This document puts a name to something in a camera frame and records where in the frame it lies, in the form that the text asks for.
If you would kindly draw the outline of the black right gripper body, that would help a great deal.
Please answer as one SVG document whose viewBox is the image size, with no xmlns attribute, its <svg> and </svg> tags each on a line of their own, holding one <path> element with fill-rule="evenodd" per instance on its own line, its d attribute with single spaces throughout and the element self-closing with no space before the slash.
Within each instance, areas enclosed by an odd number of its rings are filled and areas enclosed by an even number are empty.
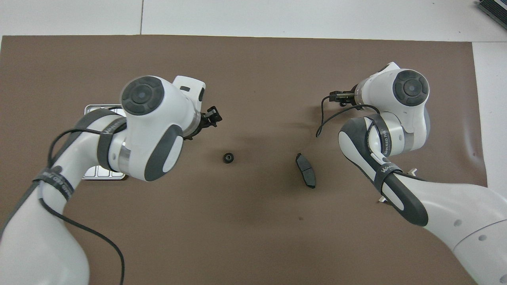
<svg viewBox="0 0 507 285">
<path fill-rule="evenodd" d="M 357 105 L 355 101 L 355 90 L 330 92 L 328 100 L 329 102 L 338 102 L 342 107 L 348 104 L 352 106 Z"/>
</svg>

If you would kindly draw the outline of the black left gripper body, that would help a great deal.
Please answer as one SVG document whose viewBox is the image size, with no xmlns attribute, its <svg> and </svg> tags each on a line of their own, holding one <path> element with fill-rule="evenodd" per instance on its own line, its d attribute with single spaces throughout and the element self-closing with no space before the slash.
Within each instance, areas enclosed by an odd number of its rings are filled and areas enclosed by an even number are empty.
<svg viewBox="0 0 507 285">
<path fill-rule="evenodd" d="M 196 115 L 190 126 L 184 131 L 184 140 L 192 140 L 193 137 L 204 129 L 205 118 L 207 117 L 204 112 L 199 112 L 199 115 Z"/>
</svg>

